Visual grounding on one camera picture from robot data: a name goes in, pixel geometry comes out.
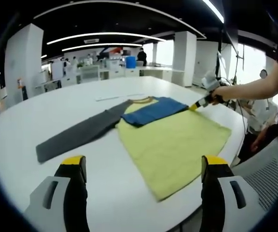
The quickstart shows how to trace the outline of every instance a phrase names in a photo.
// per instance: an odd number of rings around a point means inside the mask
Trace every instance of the blue bucket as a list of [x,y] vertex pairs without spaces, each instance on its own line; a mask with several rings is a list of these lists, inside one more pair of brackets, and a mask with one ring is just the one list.
[[136,67],[136,57],[126,57],[126,68],[134,69]]

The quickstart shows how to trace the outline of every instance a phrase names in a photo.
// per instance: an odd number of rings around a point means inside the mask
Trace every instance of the hand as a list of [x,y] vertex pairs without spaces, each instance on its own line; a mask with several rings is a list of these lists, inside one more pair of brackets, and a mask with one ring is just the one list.
[[218,96],[221,96],[222,99],[226,102],[228,99],[226,99],[226,97],[224,98],[224,96],[226,96],[226,89],[227,87],[226,86],[221,86],[221,87],[218,87],[217,89],[215,89],[213,92],[212,92],[212,98],[214,99],[212,105],[217,105],[219,104],[219,101],[217,100],[217,95]]
[[265,139],[267,130],[268,127],[263,129],[257,136],[256,140],[250,145],[251,152],[256,152],[258,150],[260,143]]

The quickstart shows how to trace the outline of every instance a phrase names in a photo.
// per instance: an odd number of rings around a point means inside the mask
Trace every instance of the person's arm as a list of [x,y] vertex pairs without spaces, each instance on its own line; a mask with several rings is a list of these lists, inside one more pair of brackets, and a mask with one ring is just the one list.
[[259,100],[271,98],[278,94],[278,63],[275,62],[272,72],[265,78],[245,85],[219,87],[212,96],[222,96],[224,101],[229,99]]

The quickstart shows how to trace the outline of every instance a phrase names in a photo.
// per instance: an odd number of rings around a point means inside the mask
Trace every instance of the ceiling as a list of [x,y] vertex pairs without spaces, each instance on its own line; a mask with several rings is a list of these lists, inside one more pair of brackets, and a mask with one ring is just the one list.
[[[182,22],[192,26],[207,38],[213,38],[208,33],[211,28],[218,28],[222,24],[216,15],[202,0],[138,0],[139,5],[152,7],[167,13]],[[219,6],[222,0],[210,0]],[[270,19],[259,3],[259,0],[234,1],[230,5],[229,17],[240,30],[252,32],[265,38],[274,39]],[[65,40],[51,45],[46,43],[67,36],[94,32],[128,32],[143,35],[154,35],[165,31],[188,30],[201,37],[188,26],[163,14],[142,7],[106,2],[85,3],[71,5],[49,12],[38,18],[35,16],[63,4],[69,0],[59,1],[12,1],[3,5],[5,12],[0,12],[0,71],[3,70],[4,50],[7,40],[22,27],[29,23],[44,30],[42,54],[47,58],[61,55],[62,49],[84,45],[86,39],[99,39],[99,43],[133,43],[140,39],[133,36],[89,36]],[[8,31],[3,35],[7,24]]]

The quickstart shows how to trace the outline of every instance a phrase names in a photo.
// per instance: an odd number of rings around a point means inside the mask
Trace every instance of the white pillar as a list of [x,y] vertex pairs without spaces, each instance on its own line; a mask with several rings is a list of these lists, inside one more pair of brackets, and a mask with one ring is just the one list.
[[34,96],[34,77],[42,71],[43,30],[29,24],[12,36],[5,52],[5,86],[7,105],[11,107],[23,100],[17,80],[21,78],[28,97]]
[[156,54],[157,54],[157,43],[153,43],[153,60],[152,60],[152,63],[156,63]]
[[172,68],[184,71],[183,85],[191,86],[195,70],[197,37],[188,31],[177,32]]

